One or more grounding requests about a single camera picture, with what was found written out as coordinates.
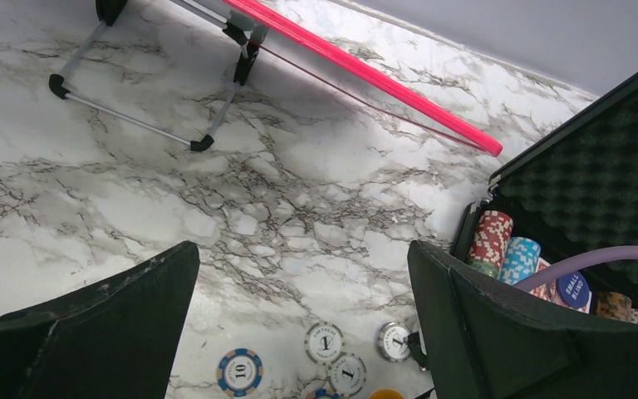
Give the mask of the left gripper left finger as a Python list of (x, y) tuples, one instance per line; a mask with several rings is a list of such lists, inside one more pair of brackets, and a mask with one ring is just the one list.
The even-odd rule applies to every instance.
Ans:
[(164, 397), (199, 266), (184, 241), (0, 316), (0, 398)]

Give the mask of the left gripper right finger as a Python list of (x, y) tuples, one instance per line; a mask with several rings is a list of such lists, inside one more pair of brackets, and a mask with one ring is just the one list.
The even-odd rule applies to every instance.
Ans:
[(638, 325), (560, 307), (423, 241), (407, 263), (439, 398), (638, 398)]

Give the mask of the white one poker chip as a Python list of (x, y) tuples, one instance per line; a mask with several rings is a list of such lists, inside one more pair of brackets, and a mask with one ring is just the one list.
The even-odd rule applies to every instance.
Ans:
[(313, 324), (305, 333), (303, 346), (308, 358), (320, 366), (330, 366), (344, 352), (344, 336), (338, 326), (326, 321)]
[(410, 330), (401, 323), (384, 324), (376, 337), (378, 353), (387, 362), (405, 362), (410, 357), (409, 335)]
[(329, 385), (342, 398), (359, 394), (366, 384), (366, 365), (355, 353), (342, 354), (329, 366)]

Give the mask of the blue ten poker chip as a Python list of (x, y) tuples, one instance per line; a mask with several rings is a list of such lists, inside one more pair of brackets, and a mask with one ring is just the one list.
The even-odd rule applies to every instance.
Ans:
[(255, 392), (263, 379), (263, 362), (255, 351), (236, 348), (226, 353), (216, 368), (219, 388), (229, 397), (246, 397)]

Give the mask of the orange big blind button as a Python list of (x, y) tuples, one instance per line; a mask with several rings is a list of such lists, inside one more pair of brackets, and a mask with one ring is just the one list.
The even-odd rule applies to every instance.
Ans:
[(405, 397), (394, 389), (383, 388), (373, 392), (369, 399), (405, 399)]

